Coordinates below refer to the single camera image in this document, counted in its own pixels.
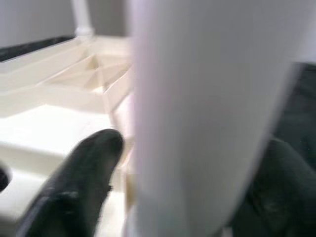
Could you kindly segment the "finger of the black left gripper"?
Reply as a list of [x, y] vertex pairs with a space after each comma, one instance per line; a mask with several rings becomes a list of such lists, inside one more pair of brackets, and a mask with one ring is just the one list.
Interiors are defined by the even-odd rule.
[[12, 180], [11, 168], [0, 160], [0, 192], [4, 191]]

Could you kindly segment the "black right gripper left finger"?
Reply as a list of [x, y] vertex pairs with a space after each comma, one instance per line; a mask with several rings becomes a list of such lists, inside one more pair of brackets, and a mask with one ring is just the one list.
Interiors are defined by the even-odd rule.
[[103, 129], [80, 141], [44, 183], [15, 237], [93, 237], [123, 137]]

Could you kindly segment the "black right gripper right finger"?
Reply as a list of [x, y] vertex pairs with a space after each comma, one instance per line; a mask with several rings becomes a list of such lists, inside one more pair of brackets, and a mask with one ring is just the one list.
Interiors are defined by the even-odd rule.
[[230, 226], [232, 237], [316, 237], [316, 172], [271, 139]]

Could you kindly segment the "white plastic table top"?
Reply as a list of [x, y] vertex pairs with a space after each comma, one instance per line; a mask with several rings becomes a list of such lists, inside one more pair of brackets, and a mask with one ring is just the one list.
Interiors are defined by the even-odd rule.
[[[87, 41], [74, 39], [84, 44], [97, 42], [101, 48], [105, 48], [110, 40], [121, 39], [121, 49], [131, 62], [128, 38], [96, 36]], [[123, 135], [125, 149], [111, 177], [113, 190], [101, 209], [101, 218], [94, 235], [121, 237], [125, 219], [124, 176], [134, 145], [132, 99], [133, 92], [130, 95], [131, 105], [124, 106], [118, 113], [120, 119], [126, 119], [126, 132], [122, 132], [107, 117], [87, 113], [55, 113], [49, 108], [41, 108], [6, 118], [0, 115], [0, 160], [12, 171], [11, 182], [0, 192], [0, 237], [15, 236], [22, 215], [75, 145], [92, 133], [106, 128], [116, 129]]]

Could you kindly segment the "white plastic table leg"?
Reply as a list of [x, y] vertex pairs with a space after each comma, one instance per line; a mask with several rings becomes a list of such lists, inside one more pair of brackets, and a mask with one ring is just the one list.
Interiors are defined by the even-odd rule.
[[75, 20], [75, 35], [81, 41], [90, 40], [94, 36], [88, 0], [71, 0]]
[[130, 0], [126, 237], [214, 237], [243, 196], [316, 0]]

